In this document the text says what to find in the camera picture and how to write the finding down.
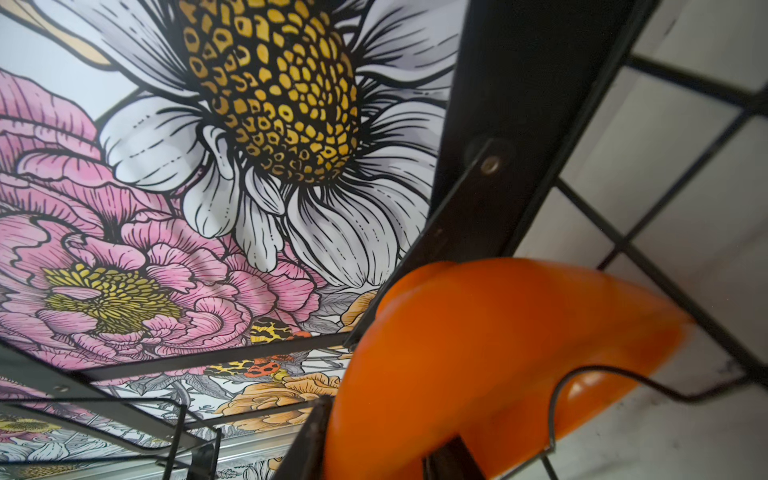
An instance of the bolt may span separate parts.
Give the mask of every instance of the bolt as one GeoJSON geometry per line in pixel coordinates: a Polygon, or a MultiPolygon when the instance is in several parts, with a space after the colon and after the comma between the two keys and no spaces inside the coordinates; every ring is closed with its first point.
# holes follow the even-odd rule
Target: bolt
{"type": "Polygon", "coordinates": [[[502,166],[502,159],[497,155],[491,155],[482,161],[480,165],[480,171],[483,175],[493,175],[498,172],[498,169],[502,166]]]}

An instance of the orange flower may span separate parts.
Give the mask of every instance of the orange flower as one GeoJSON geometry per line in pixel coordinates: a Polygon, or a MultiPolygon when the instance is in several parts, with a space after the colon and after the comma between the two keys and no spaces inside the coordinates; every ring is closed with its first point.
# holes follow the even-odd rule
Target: orange flower
{"type": "MultiPolygon", "coordinates": [[[[310,373],[302,376],[286,376],[283,382],[256,383],[245,388],[243,393],[232,401],[220,406],[216,413],[235,415],[237,413],[264,410],[276,406],[292,405],[306,400],[318,399],[321,395],[335,396],[339,391],[341,379],[328,377],[322,373],[310,373]]],[[[291,425],[304,423],[311,408],[293,412],[276,413],[256,419],[240,420],[232,425],[251,432],[266,432],[291,425]]]]}
{"type": "Polygon", "coordinates": [[[280,468],[281,463],[283,463],[283,457],[277,457],[270,458],[270,461],[267,463],[267,465],[270,467],[270,470],[277,470],[280,468]]]}
{"type": "Polygon", "coordinates": [[[352,305],[346,309],[346,312],[341,314],[341,321],[344,326],[339,329],[340,332],[351,332],[352,329],[355,328],[355,325],[360,321],[360,317],[366,312],[368,305],[371,304],[371,300],[376,296],[377,291],[378,290],[371,290],[370,292],[365,292],[358,296],[355,301],[352,302],[352,305]]]}

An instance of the white petal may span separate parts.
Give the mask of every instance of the white petal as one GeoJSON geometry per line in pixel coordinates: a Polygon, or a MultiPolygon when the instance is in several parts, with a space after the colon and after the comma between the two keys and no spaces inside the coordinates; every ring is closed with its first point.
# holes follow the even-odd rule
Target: white petal
{"type": "Polygon", "coordinates": [[[404,101],[384,110],[370,124],[375,142],[418,148],[437,156],[445,109],[423,101],[404,101]]]}
{"type": "Polygon", "coordinates": [[[240,206],[240,185],[237,170],[232,180],[219,174],[217,165],[184,195],[184,217],[192,228],[207,238],[229,233],[237,219],[240,206]]]}
{"type": "Polygon", "coordinates": [[[248,263],[262,272],[275,270],[277,252],[285,244],[277,230],[275,217],[263,212],[247,195],[243,195],[240,202],[235,240],[245,252],[248,263]]]}
{"type": "Polygon", "coordinates": [[[365,246],[344,217],[317,201],[318,191],[297,189],[288,203],[293,251],[331,284],[362,286],[368,276],[365,246]]]}
{"type": "Polygon", "coordinates": [[[40,449],[29,454],[30,462],[44,462],[45,460],[61,460],[69,455],[67,447],[63,443],[49,442],[40,449]]]}
{"type": "Polygon", "coordinates": [[[0,459],[7,462],[23,462],[27,459],[32,449],[15,443],[0,442],[0,459]]]}
{"type": "Polygon", "coordinates": [[[253,167],[246,171],[243,178],[248,194],[253,198],[259,208],[272,215],[284,215],[286,213],[285,201],[280,196],[280,187],[275,177],[266,174],[260,177],[256,175],[253,167]]]}
{"type": "Polygon", "coordinates": [[[162,97],[139,98],[113,115],[101,131],[107,163],[126,184],[152,191],[178,188],[205,155],[197,140],[199,122],[189,107],[162,97]]]}
{"type": "Polygon", "coordinates": [[[368,281],[372,285],[384,283],[397,263],[397,236],[387,216],[370,200],[349,190],[332,190],[325,200],[362,241],[368,255],[368,281]]]}
{"type": "Polygon", "coordinates": [[[188,68],[167,40],[170,9],[122,0],[35,0],[51,22],[98,48],[130,76],[168,93],[191,97],[188,68]]]}
{"type": "Polygon", "coordinates": [[[366,174],[385,174],[408,185],[424,198],[432,194],[437,158],[409,147],[387,146],[357,159],[366,174]]]}
{"type": "Polygon", "coordinates": [[[356,73],[408,82],[446,73],[456,63],[465,9],[465,0],[373,2],[353,46],[362,54],[356,73]]]}
{"type": "Polygon", "coordinates": [[[203,127],[203,138],[205,143],[208,144],[216,164],[219,166],[219,174],[227,180],[232,180],[235,177],[235,172],[232,168],[232,162],[230,162],[227,156],[228,147],[227,139],[224,138],[225,134],[224,130],[213,125],[205,125],[203,127]]]}
{"type": "Polygon", "coordinates": [[[368,78],[364,81],[369,82],[371,86],[366,89],[366,94],[361,102],[361,107],[363,111],[368,109],[381,111],[390,105],[397,104],[404,100],[419,99],[447,104],[451,93],[452,80],[453,71],[450,71],[426,84],[407,88],[403,86],[390,87],[368,78]]]}
{"type": "Polygon", "coordinates": [[[405,185],[388,178],[354,181],[355,189],[382,209],[395,229],[399,247],[407,251],[427,221],[429,201],[405,185]]]}

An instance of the wire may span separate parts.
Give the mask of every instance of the wire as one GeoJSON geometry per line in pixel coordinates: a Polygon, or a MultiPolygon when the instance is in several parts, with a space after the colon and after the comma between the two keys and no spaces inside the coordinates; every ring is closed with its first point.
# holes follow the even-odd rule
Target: wire
{"type": "Polygon", "coordinates": [[[555,446],[557,444],[557,432],[555,431],[555,427],[554,427],[554,417],[558,407],[558,399],[560,398],[560,393],[562,392],[563,388],[565,388],[565,386],[568,384],[568,382],[570,382],[574,377],[587,372],[602,372],[602,373],[610,373],[612,375],[623,376],[625,378],[634,380],[635,382],[638,382],[642,385],[645,385],[646,387],[649,387],[659,392],[660,394],[666,396],[667,398],[675,402],[685,403],[687,405],[696,405],[697,403],[702,403],[702,402],[706,402],[707,400],[715,399],[719,396],[723,396],[727,393],[733,392],[734,390],[740,387],[755,383],[758,380],[754,376],[747,374],[747,375],[738,377],[734,380],[730,380],[729,382],[724,382],[724,383],[715,385],[714,387],[704,390],[703,392],[686,395],[684,393],[678,392],[677,390],[671,389],[668,386],[661,385],[659,382],[655,382],[654,380],[651,380],[646,376],[642,376],[639,373],[631,372],[630,370],[626,370],[626,369],[620,369],[615,366],[586,365],[586,366],[579,367],[577,369],[573,369],[570,372],[566,373],[560,379],[558,384],[554,387],[554,390],[552,390],[552,395],[549,399],[549,410],[547,415],[549,446],[543,452],[538,453],[537,455],[530,458],[526,462],[520,464],[517,468],[515,468],[511,472],[503,475],[501,477],[502,480],[506,480],[507,478],[511,478],[517,475],[520,471],[528,467],[531,463],[535,462],[536,460],[541,460],[541,463],[544,464],[544,468],[547,471],[547,475],[549,475],[549,478],[551,480],[558,479],[557,473],[555,473],[554,468],[552,467],[552,464],[549,462],[549,458],[548,458],[548,455],[551,455],[554,453],[555,446]]]}
{"type": "Polygon", "coordinates": [[[566,373],[565,376],[563,376],[563,378],[560,379],[560,382],[558,382],[558,384],[555,386],[554,390],[552,391],[552,396],[549,399],[549,415],[548,415],[549,449],[548,450],[550,452],[548,453],[554,452],[554,447],[556,443],[555,428],[554,428],[554,414],[558,406],[558,398],[560,397],[560,393],[562,389],[565,387],[565,385],[571,381],[571,379],[587,372],[602,372],[602,373],[610,373],[613,375],[623,376],[628,379],[632,379],[635,382],[641,383],[653,390],[656,390],[660,394],[666,396],[671,400],[674,400],[675,402],[686,403],[688,405],[693,405],[696,403],[701,403],[707,400],[714,399],[718,396],[721,396],[725,393],[728,393],[734,390],[735,388],[749,385],[750,383],[753,382],[753,379],[750,376],[745,375],[737,379],[731,380],[729,382],[716,385],[711,389],[705,390],[701,393],[686,395],[684,393],[678,392],[677,390],[673,390],[668,386],[661,385],[659,382],[655,382],[654,380],[651,380],[646,376],[642,376],[639,373],[631,372],[630,370],[620,369],[615,366],[587,365],[587,366],[579,367],[577,369],[573,369],[570,372],[566,373]]]}

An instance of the floral mural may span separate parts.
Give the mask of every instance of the floral mural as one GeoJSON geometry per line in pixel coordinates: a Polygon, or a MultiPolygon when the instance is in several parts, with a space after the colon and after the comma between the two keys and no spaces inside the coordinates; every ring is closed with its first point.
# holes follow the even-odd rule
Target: floral mural
{"type": "MultiPolygon", "coordinates": [[[[79,370],[349,332],[425,222],[464,8],[0,0],[0,338],[79,370]]],[[[214,417],[334,395],[350,356],[100,387],[214,417]]],[[[5,415],[0,455],[77,458],[71,434],[5,415]]]]}

